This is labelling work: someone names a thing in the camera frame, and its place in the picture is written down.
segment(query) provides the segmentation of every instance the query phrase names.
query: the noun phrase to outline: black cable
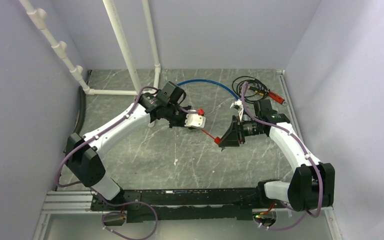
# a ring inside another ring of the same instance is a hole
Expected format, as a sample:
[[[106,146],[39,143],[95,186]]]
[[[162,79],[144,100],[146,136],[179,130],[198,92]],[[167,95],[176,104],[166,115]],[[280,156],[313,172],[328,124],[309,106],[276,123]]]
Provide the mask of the black cable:
[[[257,193],[255,192],[254,194],[243,196],[243,197],[239,198],[238,200],[233,201],[232,204],[234,204],[234,205],[251,204],[252,202],[256,201],[256,197],[257,197]]]
[[[183,101],[186,99],[186,92],[184,91],[183,92],[183,98],[180,100],[180,102],[178,103],[178,105],[180,106],[181,103],[183,103]]]
[[[248,79],[244,79],[242,81],[237,82],[239,79],[243,79],[243,78],[248,78]],[[242,85],[246,82],[248,82],[248,87],[250,90],[252,90],[254,92],[254,94],[249,95],[249,96],[244,96],[245,102],[247,102],[249,104],[253,104],[253,103],[257,102],[258,100],[267,98],[267,96],[269,95],[270,89],[266,85],[264,85],[260,80],[258,80],[257,78],[255,78],[253,76],[240,76],[240,77],[237,77],[235,80],[232,81],[232,86],[231,86],[233,92],[236,95],[238,95],[239,98],[241,98]],[[252,100],[251,98],[254,96],[261,96],[261,97],[259,99]]]
[[[87,78],[86,83],[89,83],[89,78],[91,77],[92,70],[87,71]],[[80,131],[83,128],[83,125],[85,124],[85,118],[86,118],[86,93],[83,91],[83,88],[81,86],[78,87],[78,96],[80,98],[80,107],[78,109],[78,116],[77,121],[74,126],[73,133],[80,134]]]

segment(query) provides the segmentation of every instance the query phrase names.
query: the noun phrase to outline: coiled black cable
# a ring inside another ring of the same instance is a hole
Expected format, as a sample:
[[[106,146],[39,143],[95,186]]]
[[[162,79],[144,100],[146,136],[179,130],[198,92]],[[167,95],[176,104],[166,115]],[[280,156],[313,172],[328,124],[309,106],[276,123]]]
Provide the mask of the coiled black cable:
[[[240,77],[237,77],[235,80],[233,80],[232,86],[231,86],[233,92],[236,95],[238,95],[239,98],[241,98],[241,89],[242,89],[242,85],[245,82],[248,82],[248,88],[254,92],[254,94],[252,95],[244,96],[245,102],[249,104],[253,104],[258,100],[267,98],[267,96],[269,95],[270,89],[257,78],[253,76],[240,76]],[[252,99],[252,97],[255,97],[255,96],[261,96],[261,97],[258,99],[255,99],[255,98]]]

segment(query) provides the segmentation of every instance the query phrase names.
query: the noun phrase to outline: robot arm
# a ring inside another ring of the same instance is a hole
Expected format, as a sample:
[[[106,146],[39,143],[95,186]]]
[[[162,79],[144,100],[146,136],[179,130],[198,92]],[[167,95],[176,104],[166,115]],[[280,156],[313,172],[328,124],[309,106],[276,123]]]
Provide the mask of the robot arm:
[[[259,200],[280,200],[289,203],[295,211],[316,209],[319,200],[319,184],[323,185],[322,207],[332,206],[334,201],[335,169],[330,163],[322,163],[308,148],[305,155],[302,147],[292,137],[295,134],[289,119],[272,109],[270,100],[262,99],[254,103],[255,116],[264,122],[289,130],[289,134],[277,127],[264,125],[252,120],[246,113],[241,101],[232,106],[238,109],[239,117],[233,116],[227,132],[221,138],[219,147],[239,147],[245,143],[245,137],[266,134],[286,156],[294,170],[291,182],[266,180],[256,188]],[[322,182],[318,182],[316,171],[308,158],[311,157],[320,171]]]
[[[67,140],[67,153],[83,144],[85,140],[95,140],[75,152],[66,162],[67,167],[85,187],[94,189],[112,204],[123,203],[124,191],[111,179],[102,159],[119,141],[157,119],[168,120],[170,128],[203,128],[206,118],[202,111],[190,111],[191,106],[181,109],[178,101],[184,94],[183,89],[169,81],[156,95],[143,93],[137,105],[132,103],[120,115],[96,130],[86,133],[83,137],[73,133]],[[118,122],[120,123],[112,129],[108,129]]]

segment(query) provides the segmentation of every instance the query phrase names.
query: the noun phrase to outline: black rubber hose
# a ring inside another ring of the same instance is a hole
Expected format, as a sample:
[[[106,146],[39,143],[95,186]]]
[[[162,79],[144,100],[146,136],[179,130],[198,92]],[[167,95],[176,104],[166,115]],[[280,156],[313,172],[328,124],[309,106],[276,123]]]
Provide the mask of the black rubber hose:
[[[89,78],[91,77],[92,70],[87,71],[87,81],[86,83],[89,83]],[[86,118],[86,93],[83,91],[83,88],[81,86],[78,87],[78,96],[80,98],[80,107],[78,109],[78,116],[77,121],[75,123],[74,131],[73,133],[80,134],[80,131],[83,128],[83,124],[85,124],[85,118]]]

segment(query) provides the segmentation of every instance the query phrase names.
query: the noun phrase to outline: red cable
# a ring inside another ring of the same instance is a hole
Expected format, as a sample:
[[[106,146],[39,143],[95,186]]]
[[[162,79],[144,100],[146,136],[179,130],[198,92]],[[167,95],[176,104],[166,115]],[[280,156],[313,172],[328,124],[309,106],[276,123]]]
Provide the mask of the red cable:
[[[270,208],[269,208],[267,211],[263,211],[263,212],[261,212],[260,214],[261,214],[261,215],[266,215],[266,214],[268,214],[274,207],[275,207],[275,202],[273,202],[273,203],[271,204]]]
[[[203,131],[206,135],[208,135],[210,138],[212,138],[213,140],[216,140],[215,137],[213,137],[211,134],[209,134],[207,131],[205,131],[204,129],[201,129],[201,131]]]
[[[126,219],[126,214],[125,214],[125,210],[126,210],[126,205],[124,205],[123,207],[121,207],[121,218],[122,219]]]

